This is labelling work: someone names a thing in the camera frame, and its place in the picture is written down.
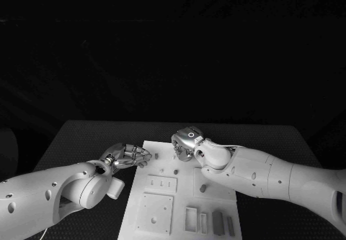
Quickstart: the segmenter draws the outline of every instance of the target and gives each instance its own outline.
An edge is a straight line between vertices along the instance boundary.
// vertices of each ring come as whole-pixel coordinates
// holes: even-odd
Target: cable
[[[209,139],[209,138],[206,138],[205,139],[206,140],[206,142],[209,143],[209,144],[212,144],[212,145],[215,145],[215,146],[219,146],[219,147],[229,147],[229,148],[246,148],[246,147],[244,147],[244,146],[239,146],[239,145],[219,145],[218,143],[215,143],[215,142],[212,142],[212,140]]]
[[[45,229],[43,235],[42,235],[42,237],[40,237],[40,239],[39,239],[39,240],[42,240],[42,239],[43,239],[43,236],[45,236],[45,234],[46,234],[46,231],[48,231],[48,228]]]

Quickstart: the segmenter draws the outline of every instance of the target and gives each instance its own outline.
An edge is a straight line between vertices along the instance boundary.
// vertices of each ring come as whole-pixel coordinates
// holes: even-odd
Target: white platform
[[[219,185],[215,184],[215,182],[210,182],[206,178],[202,178],[203,176],[196,173],[195,169],[202,166],[195,158],[189,162],[180,161],[177,157],[173,159],[176,153],[172,143],[144,141],[143,148],[150,151],[153,156],[157,153],[159,158],[156,159],[153,157],[144,168],[137,167],[118,240],[241,240],[242,232],[235,191],[231,189],[228,189],[226,192],[223,190],[219,191],[216,189]],[[176,193],[173,190],[167,190],[167,186],[164,185],[169,184],[167,182],[172,182],[170,179],[163,180],[159,183],[161,184],[164,191],[156,187],[154,184],[157,183],[154,182],[153,186],[148,187],[148,175],[176,179]],[[200,187],[197,185],[202,182],[206,184],[206,197],[195,190]],[[160,231],[156,227],[160,223],[160,217],[154,215],[156,210],[146,209],[148,203],[147,200],[144,200],[146,194],[173,197],[170,229],[164,229],[161,233],[159,233]],[[161,211],[161,206],[167,205],[163,201],[164,200],[161,200],[160,203],[153,203],[153,205],[157,206],[157,212]],[[197,209],[196,233],[184,231],[186,207]],[[222,212],[225,229],[223,236],[213,234],[213,211]],[[202,234],[200,214],[206,214],[206,234]],[[232,217],[235,236],[229,236],[226,217]],[[146,226],[144,230],[140,230],[137,223]]]

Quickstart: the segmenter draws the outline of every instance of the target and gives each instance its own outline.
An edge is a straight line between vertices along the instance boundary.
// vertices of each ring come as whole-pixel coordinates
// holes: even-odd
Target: robotic hand
[[[111,146],[98,160],[16,176],[0,183],[0,239],[23,240],[91,209],[105,194],[117,199],[124,182],[112,174],[150,161],[150,152],[130,144]]]
[[[259,150],[219,145],[193,126],[177,131],[172,144],[179,160],[195,156],[208,179],[251,197],[306,207],[346,235],[346,169],[303,166]]]

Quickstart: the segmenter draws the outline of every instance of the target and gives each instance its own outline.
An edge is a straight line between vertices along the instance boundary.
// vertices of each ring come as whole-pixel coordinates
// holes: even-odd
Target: table
[[[177,122],[124,122],[69,120],[52,141],[35,171],[98,159],[115,143],[141,146],[144,140],[169,142],[173,133],[196,126],[218,144],[258,149],[280,159],[311,167],[320,163],[293,126]],[[45,240],[115,240],[120,233],[135,167],[115,177],[125,183],[117,200],[104,197],[92,209],[72,213],[45,235]],[[346,239],[334,226],[304,207],[274,199],[252,198],[236,193],[241,234],[244,240]],[[32,236],[39,240],[42,233]]]

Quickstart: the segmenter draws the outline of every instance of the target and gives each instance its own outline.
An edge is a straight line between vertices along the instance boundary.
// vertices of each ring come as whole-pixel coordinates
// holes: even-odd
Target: circular hole
[[[9,210],[9,213],[10,213],[10,214],[14,212],[14,209],[16,209],[16,203],[11,202],[11,203],[9,204],[9,207],[7,207],[7,210]]]
[[[52,197],[52,191],[46,190],[45,191],[45,199],[49,201],[50,197]]]

